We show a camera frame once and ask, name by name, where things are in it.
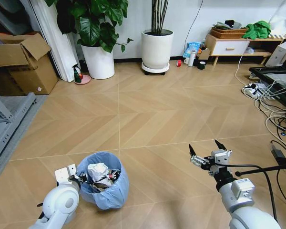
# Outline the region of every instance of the trash can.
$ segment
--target trash can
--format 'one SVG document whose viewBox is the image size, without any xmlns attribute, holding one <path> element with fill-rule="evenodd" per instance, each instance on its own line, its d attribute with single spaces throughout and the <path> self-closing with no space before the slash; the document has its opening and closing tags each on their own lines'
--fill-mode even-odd
<svg viewBox="0 0 286 229">
<path fill-rule="evenodd" d="M 108 168 L 119 169 L 121 171 L 119 178 L 112 186 L 99 193 L 89 184 L 83 183 L 81 185 L 80 194 L 85 201 L 96 204 L 102 210 L 121 208 L 127 200 L 129 180 L 125 168 L 116 155 L 106 151 L 91 154 L 78 165 L 77 174 L 87 173 L 89 164 L 102 162 Z"/>
</svg>

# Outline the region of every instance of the metal shelf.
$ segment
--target metal shelf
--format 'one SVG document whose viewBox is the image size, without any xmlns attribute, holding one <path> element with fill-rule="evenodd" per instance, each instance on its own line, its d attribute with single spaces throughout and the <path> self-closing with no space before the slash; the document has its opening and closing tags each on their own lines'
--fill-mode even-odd
<svg viewBox="0 0 286 229">
<path fill-rule="evenodd" d="M 24 96 L 23 103 L 17 108 L 14 115 L 0 101 L 0 154 L 35 99 L 34 93 Z"/>
</svg>

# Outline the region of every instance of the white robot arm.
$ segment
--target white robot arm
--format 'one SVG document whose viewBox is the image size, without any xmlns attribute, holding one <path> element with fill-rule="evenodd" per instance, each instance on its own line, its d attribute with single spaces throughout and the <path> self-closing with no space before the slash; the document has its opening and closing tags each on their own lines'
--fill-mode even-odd
<svg viewBox="0 0 286 229">
<path fill-rule="evenodd" d="M 211 156 L 208 157 L 197 156 L 189 145 L 190 161 L 203 170 L 209 171 L 209 175 L 215 178 L 216 189 L 222 196 L 225 209 L 232 217 L 230 229 L 280 229 L 279 224 L 271 215 L 252 207 L 254 205 L 252 199 L 254 184 L 248 178 L 237 180 L 227 167 L 217 165 L 228 165 L 232 151 L 227 150 L 216 140 L 215 142 L 220 149 L 212 151 Z"/>
<path fill-rule="evenodd" d="M 42 204 L 42 214 L 29 229 L 61 229 L 75 216 L 79 191 L 85 177 L 76 176 L 76 165 L 55 171 L 57 187 L 52 189 Z"/>
</svg>

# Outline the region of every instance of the green cloth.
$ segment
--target green cloth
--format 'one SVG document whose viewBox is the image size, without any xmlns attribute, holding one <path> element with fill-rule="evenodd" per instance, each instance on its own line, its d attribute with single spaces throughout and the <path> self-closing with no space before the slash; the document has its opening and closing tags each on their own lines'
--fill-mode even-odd
<svg viewBox="0 0 286 229">
<path fill-rule="evenodd" d="M 250 38 L 252 40 L 255 40 L 256 38 L 268 38 L 271 32 L 270 24 L 265 21 L 258 21 L 254 24 L 248 24 L 246 27 L 248 30 L 243 38 Z"/>
</svg>

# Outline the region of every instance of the cardboard box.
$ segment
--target cardboard box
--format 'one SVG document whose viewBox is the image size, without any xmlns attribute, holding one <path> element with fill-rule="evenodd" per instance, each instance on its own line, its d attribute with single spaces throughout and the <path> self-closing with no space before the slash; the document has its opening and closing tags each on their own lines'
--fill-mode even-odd
<svg viewBox="0 0 286 229">
<path fill-rule="evenodd" d="M 58 81 L 40 34 L 0 35 L 0 95 L 49 94 Z"/>
<path fill-rule="evenodd" d="M 286 60 L 285 55 L 286 55 L 286 42 L 276 47 L 275 51 L 270 56 L 265 66 L 267 67 L 281 66 L 283 62 Z"/>
<path fill-rule="evenodd" d="M 210 57 L 210 53 L 211 53 L 211 50 L 210 50 L 210 49 L 202 50 L 202 52 L 197 55 L 197 56 L 198 56 L 198 59 L 199 59 L 199 60 L 208 60 L 209 57 Z"/>
</svg>

